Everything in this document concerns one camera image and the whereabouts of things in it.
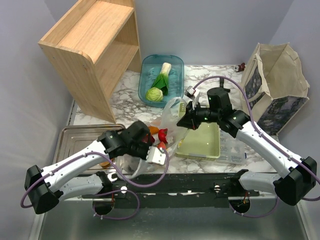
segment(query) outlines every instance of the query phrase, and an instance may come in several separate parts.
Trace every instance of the plastic bag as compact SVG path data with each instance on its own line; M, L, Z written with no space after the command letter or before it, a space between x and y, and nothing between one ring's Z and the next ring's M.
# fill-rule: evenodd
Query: plastic bag
M187 105L187 102L181 97L172 98L165 105L161 117L157 117L152 122L145 122L147 126L154 126L159 129L168 129L166 135L166 139L168 141L166 150L169 158L175 154L178 149L178 144L186 137L188 131L188 129L184 127L177 126L177 122L181 119L181 117L178 116L180 103ZM153 137L155 138L154 145L156 146L160 142L158 135L155 134ZM152 173L157 169L162 168L160 165L147 163L143 159L126 154L124 156L117 157L115 159L115 163L124 174L129 174L126 175L129 179L133 179L144 173Z

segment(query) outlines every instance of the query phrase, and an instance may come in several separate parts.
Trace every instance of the light green tray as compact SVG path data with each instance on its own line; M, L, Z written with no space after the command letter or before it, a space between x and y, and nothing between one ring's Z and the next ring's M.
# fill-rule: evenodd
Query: light green tray
M185 112L185 104L180 103L179 117ZM175 155L196 160L216 160L220 157L219 126L216 123L202 123L197 130L189 130Z

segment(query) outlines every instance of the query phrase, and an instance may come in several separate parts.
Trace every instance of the metal baking tray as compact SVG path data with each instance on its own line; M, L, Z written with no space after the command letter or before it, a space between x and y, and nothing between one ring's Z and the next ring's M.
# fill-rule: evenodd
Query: metal baking tray
M53 163L58 163L86 148L105 131L120 130L124 128L125 126L122 124L67 126L59 135ZM93 174L101 170L105 170L105 168L102 168L100 165L96 165L86 170L83 174Z

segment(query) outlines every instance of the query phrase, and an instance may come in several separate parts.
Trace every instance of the marble countertop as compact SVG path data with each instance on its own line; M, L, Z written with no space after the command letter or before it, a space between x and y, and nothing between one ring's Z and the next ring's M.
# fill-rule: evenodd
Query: marble countertop
M233 66L228 65L203 65L184 67L184 88L194 86L203 78L220 75L229 77L236 82L241 82L242 73L235 72ZM118 124L126 127L136 120L151 122L159 117L162 108L156 108L145 105L138 97L138 85L140 74L132 71L126 71L114 90L110 99L110 104ZM219 80L207 80L198 88L201 90L199 98L200 103L208 103L206 92L210 88L218 87ZM239 98L239 92L235 86L225 81L224 87L230 89L230 101L234 109L242 109ZM84 114L78 107L74 119L74 125L94 125L110 124L110 122ZM223 164L216 161L194 160L174 156L170 160L168 173L235 173L241 169L248 169L253 172L274 172L271 165L257 154L251 147L245 146L246 163L243 165ZM163 172L163 168L158 167L156 172Z

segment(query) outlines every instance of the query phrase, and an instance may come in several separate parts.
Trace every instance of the gray wall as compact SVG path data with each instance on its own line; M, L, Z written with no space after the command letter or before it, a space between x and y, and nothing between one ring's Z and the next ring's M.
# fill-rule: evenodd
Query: gray wall
M57 21L76 0L45 0ZM185 64L240 64L268 43L293 0L135 0L142 59L171 54Z
M53 160L72 98L37 42L55 20L43 0L0 3L0 239L28 239L26 170Z
M302 71L310 84L310 101L297 113L279 135L280 142L303 157L311 156L318 163L320 173L320 1L295 0L271 44L290 42L302 63ZM308 197L318 197L317 186ZM308 212L320 239L320 202L308 202Z

